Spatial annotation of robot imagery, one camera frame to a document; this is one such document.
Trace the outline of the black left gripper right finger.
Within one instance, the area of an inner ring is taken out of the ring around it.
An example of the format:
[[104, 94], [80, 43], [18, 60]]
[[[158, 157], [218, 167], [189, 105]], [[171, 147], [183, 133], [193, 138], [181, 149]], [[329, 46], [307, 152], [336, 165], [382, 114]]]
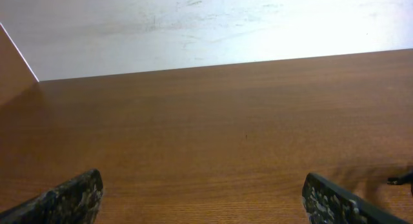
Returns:
[[407, 223], [315, 173], [307, 174], [301, 195], [310, 223]]

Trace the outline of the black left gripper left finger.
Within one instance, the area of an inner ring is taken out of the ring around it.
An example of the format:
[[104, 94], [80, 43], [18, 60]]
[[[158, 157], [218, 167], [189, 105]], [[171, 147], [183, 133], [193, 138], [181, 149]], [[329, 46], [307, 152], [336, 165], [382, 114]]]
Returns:
[[1, 223], [94, 223], [103, 198], [97, 169], [68, 181], [1, 213]]

